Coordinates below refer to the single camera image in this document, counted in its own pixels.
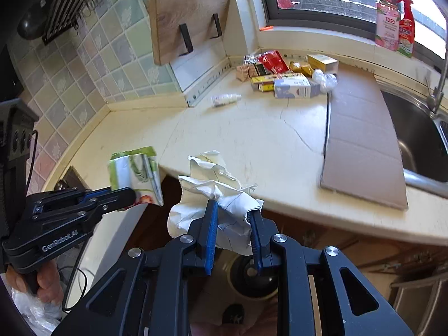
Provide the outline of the person's left hand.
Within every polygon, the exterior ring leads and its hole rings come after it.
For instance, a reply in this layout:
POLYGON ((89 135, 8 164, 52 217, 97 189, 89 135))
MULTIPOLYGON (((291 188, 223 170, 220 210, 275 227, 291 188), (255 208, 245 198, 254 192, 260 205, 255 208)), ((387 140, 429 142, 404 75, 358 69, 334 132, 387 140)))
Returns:
MULTIPOLYGON (((12 266, 8 267, 5 275, 7 282, 12 288, 22 293, 27 293, 27 282, 22 275, 18 274, 12 266)), ((63 301, 63 290, 60 284, 60 276, 56 261, 53 259, 41 266, 36 276, 39 289, 37 296, 43 303, 59 305, 63 301)))

